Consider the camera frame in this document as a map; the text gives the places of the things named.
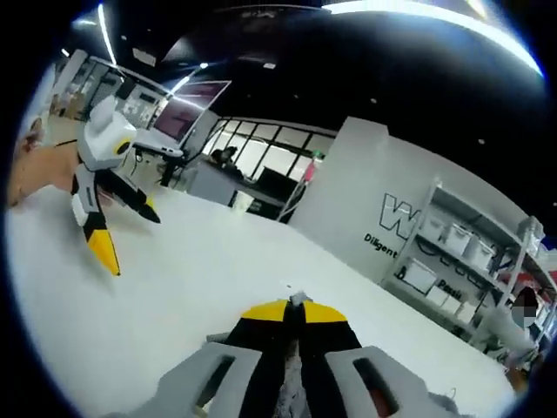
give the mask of shelving unit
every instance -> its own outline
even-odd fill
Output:
[[[422,233],[417,233],[416,238],[421,240],[421,241],[426,242],[429,246],[435,247],[437,250],[441,251],[446,256],[453,259],[453,261],[457,262],[460,266],[464,267],[469,273],[472,273],[478,279],[483,280],[486,284],[493,286],[494,288],[500,290],[503,293],[505,292],[506,289],[503,288],[501,286],[501,284],[498,283],[495,280],[494,277],[490,276],[489,272],[482,271],[479,268],[477,268],[476,266],[473,266],[472,264],[470,264],[470,261],[468,261],[467,259],[465,259],[461,255],[453,253],[451,251],[451,249],[448,248],[441,241],[432,241],[431,239],[429,239],[427,236],[423,235]]]
[[[459,320],[457,317],[450,314],[449,312],[444,311],[443,309],[441,309],[440,307],[435,305],[433,302],[428,300],[422,293],[418,292],[416,289],[414,289],[412,286],[408,285],[404,281],[393,280],[392,286],[396,287],[401,292],[406,293],[408,296],[410,296],[410,297],[412,297],[416,300],[419,300],[424,305],[426,305],[429,309],[433,310],[435,313],[442,316],[444,319],[451,321],[453,323],[453,325],[455,325],[456,327],[464,329],[469,334],[473,334],[473,332],[475,330],[474,327],[472,327],[469,324],[464,323],[463,321]]]
[[[493,262],[491,273],[480,270],[462,255],[451,251],[451,249],[443,242],[429,239],[421,233],[420,227],[425,216],[432,210],[432,206],[438,208],[442,212],[450,214],[452,218],[457,219],[460,223],[470,225],[475,232],[485,236],[487,239],[492,240],[493,243],[501,250],[500,256]],[[472,336],[469,341],[471,344],[474,343],[475,339],[478,337],[478,329],[482,327],[482,323],[480,323],[478,328],[476,328],[473,327],[472,324],[462,322],[456,318],[456,316],[444,311],[441,307],[432,303],[424,294],[417,291],[411,285],[396,277],[397,272],[399,272],[400,268],[406,263],[412,245],[414,243],[418,243],[434,248],[437,252],[447,256],[447,258],[450,259],[456,266],[466,270],[471,279],[474,278],[474,281],[477,280],[478,284],[476,286],[485,291],[483,293],[484,295],[490,291],[496,291],[499,293],[501,297],[498,305],[504,305],[508,300],[514,301],[515,298],[511,292],[514,289],[518,275],[522,268],[533,275],[535,280],[540,283],[544,290],[547,290],[553,300],[557,300],[557,285],[549,273],[540,266],[540,263],[535,257],[532,257],[531,254],[527,253],[526,243],[524,243],[522,239],[510,231],[506,226],[502,225],[493,216],[482,212],[477,206],[459,196],[458,193],[443,188],[439,181],[435,181],[433,183],[422,207],[423,209],[405,245],[399,252],[397,259],[393,262],[392,267],[387,272],[386,277],[381,282],[381,286],[383,286],[387,291],[398,290],[399,292],[404,292],[404,294],[412,297],[413,300],[425,307],[426,310],[432,311],[437,315],[441,315],[444,319],[448,320],[456,327],[465,330]],[[511,254],[514,263],[513,267],[509,271],[510,278],[507,284],[497,281],[492,274],[499,269],[504,253]],[[538,342],[540,342],[540,340],[544,337],[548,338],[547,328],[551,319],[554,315],[556,315],[556,307],[557,303],[554,303],[553,308],[547,316],[544,324],[536,324],[536,326],[540,328]]]

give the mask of robotic gripper with yellow tips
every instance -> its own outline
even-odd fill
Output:
[[[80,164],[73,178],[71,207],[89,248],[112,274],[120,275],[116,250],[98,203],[98,188],[144,218],[156,223],[160,219],[145,193],[113,171],[123,163],[136,137],[136,129],[116,111],[116,104],[109,96],[95,106],[77,138]]]

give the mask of white wall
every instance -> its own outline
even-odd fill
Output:
[[[413,226],[409,216],[423,206],[436,177],[511,230],[526,216],[503,193],[459,165],[389,136],[384,125],[348,118],[289,224],[380,282],[393,257],[375,251],[364,241],[366,234],[400,251]]]

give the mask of light strip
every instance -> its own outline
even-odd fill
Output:
[[[180,87],[182,87],[184,84],[186,84],[188,81],[190,81],[190,76],[185,76],[184,78],[182,78],[180,81],[178,81],[176,83],[176,85],[174,87],[172,87],[171,89],[171,94],[174,94]]]
[[[114,57],[114,52],[112,52],[111,41],[108,38],[108,32],[106,31],[106,22],[104,21],[104,9],[102,3],[98,5],[97,10],[98,10],[98,21],[101,23],[101,31],[103,32],[104,43],[106,44],[108,55],[110,55],[112,63],[114,65],[117,65],[116,58]]]
[[[409,0],[358,0],[329,4],[328,6],[323,6],[323,9],[330,10],[333,15],[358,11],[390,11],[393,13],[403,13],[413,16],[431,17],[433,19],[443,20],[451,24],[457,24],[458,26],[476,32],[502,46],[543,77],[540,67],[536,64],[532,56],[530,56],[524,47],[516,42],[511,36],[502,30],[481,22],[480,20],[466,15],[461,15],[460,13],[456,13],[454,11],[432,6],[431,4],[417,3]]]
[[[93,22],[92,20],[87,19],[78,19],[73,22],[76,25],[85,25],[85,26],[97,26],[97,22]]]
[[[184,104],[186,104],[186,105],[188,105],[188,106],[195,107],[196,109],[198,109],[198,110],[200,110],[200,111],[204,111],[204,110],[206,109],[205,107],[200,106],[200,105],[197,104],[197,103],[193,103],[193,102],[191,102],[190,100],[187,100],[187,99],[185,99],[185,98],[179,98],[178,96],[174,96],[173,98],[175,98],[178,102],[182,102],[182,103],[184,103]]]

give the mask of printed logo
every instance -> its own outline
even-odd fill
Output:
[[[381,241],[379,241],[379,239],[373,237],[370,233],[366,234],[366,236],[364,237],[364,241],[369,242],[370,245],[374,246],[375,251],[381,251],[381,252],[385,253],[386,255],[390,255],[394,259],[397,258],[398,253],[396,251],[394,251],[392,248],[389,248],[388,246],[385,246],[385,245],[381,244]]]
[[[412,205],[398,201],[396,197],[385,193],[379,225],[387,231],[394,230],[397,236],[406,240],[418,220],[420,210],[412,211]]]

